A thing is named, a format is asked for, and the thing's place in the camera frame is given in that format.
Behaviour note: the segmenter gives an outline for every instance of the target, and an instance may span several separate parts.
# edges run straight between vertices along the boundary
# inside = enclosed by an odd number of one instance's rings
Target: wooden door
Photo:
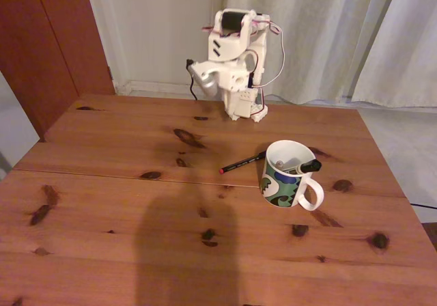
[[[114,94],[89,0],[0,0],[0,71],[41,138],[81,94]]]

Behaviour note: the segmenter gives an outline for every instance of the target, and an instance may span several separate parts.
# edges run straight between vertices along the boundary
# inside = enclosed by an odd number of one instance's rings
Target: black marker
[[[257,156],[253,156],[251,158],[244,159],[243,161],[239,161],[238,163],[226,166],[220,169],[220,174],[226,173],[227,171],[231,171],[232,169],[239,168],[243,165],[252,163],[253,161],[258,161],[259,159],[263,159],[266,157],[266,151],[260,152]]]
[[[291,175],[302,175],[305,173],[310,173],[312,171],[319,171],[321,168],[322,168],[322,163],[317,159],[313,159],[308,163],[300,164],[292,168],[281,169],[281,171],[284,171],[285,173]]]

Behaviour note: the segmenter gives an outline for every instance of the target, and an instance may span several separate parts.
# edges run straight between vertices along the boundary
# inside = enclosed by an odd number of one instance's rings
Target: wood knot
[[[185,163],[184,159],[182,158],[177,158],[176,164],[178,164],[179,167],[188,167],[188,165]]]
[[[91,111],[99,111],[100,109],[96,109],[93,107],[83,106],[83,107],[77,107],[76,110],[91,110]]]
[[[216,235],[216,232],[213,229],[207,229],[204,233],[202,233],[202,240],[211,240]]]
[[[217,247],[218,243],[215,241],[211,241],[212,238],[216,235],[216,232],[213,229],[207,229],[201,235],[201,241],[205,246],[208,247]]]
[[[378,249],[387,249],[389,247],[390,239],[383,233],[376,232],[373,236],[367,239],[367,242]]]
[[[314,154],[317,154],[318,156],[324,156],[326,158],[330,158],[332,157],[330,154],[327,154],[323,151],[321,151],[321,149],[316,148],[316,147],[308,147],[308,149],[310,149]]]
[[[48,252],[45,248],[43,247],[38,247],[37,249],[35,249],[34,251],[32,251],[35,255],[38,256],[47,256],[50,255],[51,253]]]
[[[157,180],[161,177],[161,173],[159,171],[148,171],[144,173],[139,178],[143,178],[144,180]]]
[[[217,247],[219,244],[215,241],[202,241],[205,246],[208,247]]]
[[[206,146],[204,146],[202,143],[198,142],[196,137],[191,134],[190,132],[187,132],[186,130],[181,130],[180,128],[175,128],[173,130],[175,135],[179,138],[180,141],[191,145],[192,147],[199,148],[199,149],[205,149]]]
[[[308,229],[308,225],[293,224],[292,233],[294,236],[301,238],[308,232]]]
[[[12,303],[12,306],[23,306],[23,298],[18,297],[15,299],[15,301]]]
[[[47,197],[47,204],[54,208],[59,202],[59,193],[51,185],[43,185],[42,190]]]
[[[50,209],[51,207],[49,205],[42,205],[41,207],[39,207],[38,210],[32,214],[32,218],[29,223],[30,226],[41,223],[42,220],[46,218]]]
[[[202,207],[199,207],[199,209],[197,210],[197,214],[199,214],[199,216],[203,219],[207,219],[209,217],[206,210]]]
[[[333,189],[340,192],[347,192],[352,188],[352,182],[349,180],[338,180],[333,185]]]
[[[325,263],[326,262],[326,257],[323,255],[319,255],[316,257],[321,263]]]

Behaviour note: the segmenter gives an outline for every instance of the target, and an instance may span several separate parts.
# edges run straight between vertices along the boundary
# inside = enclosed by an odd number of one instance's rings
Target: white wall
[[[205,60],[221,0],[90,0],[115,80],[187,83],[187,58]]]
[[[0,72],[0,180],[39,137]]]

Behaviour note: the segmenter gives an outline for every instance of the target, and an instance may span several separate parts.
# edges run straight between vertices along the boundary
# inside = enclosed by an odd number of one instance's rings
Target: floor
[[[167,92],[132,91],[130,95],[192,98]],[[437,113],[366,108],[358,111],[410,202],[437,207]],[[416,206],[414,210],[422,223],[437,222],[437,210]]]

